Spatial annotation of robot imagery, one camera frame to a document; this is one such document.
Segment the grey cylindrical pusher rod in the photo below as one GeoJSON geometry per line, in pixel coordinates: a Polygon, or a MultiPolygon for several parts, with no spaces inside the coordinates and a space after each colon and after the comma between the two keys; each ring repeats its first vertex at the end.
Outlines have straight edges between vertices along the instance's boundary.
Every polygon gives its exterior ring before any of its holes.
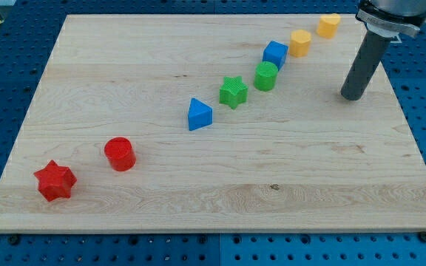
{"type": "Polygon", "coordinates": [[[347,100],[359,100],[379,66],[391,38],[384,38],[368,30],[340,90],[347,100]]]}

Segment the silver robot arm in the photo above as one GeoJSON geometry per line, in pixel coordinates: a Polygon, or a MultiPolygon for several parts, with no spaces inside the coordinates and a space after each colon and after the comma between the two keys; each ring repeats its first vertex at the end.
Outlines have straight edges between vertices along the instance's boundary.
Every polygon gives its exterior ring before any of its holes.
{"type": "Polygon", "coordinates": [[[340,90],[347,100],[362,97],[393,38],[418,35],[426,0],[361,0],[355,18],[365,25],[366,34],[340,90]]]}

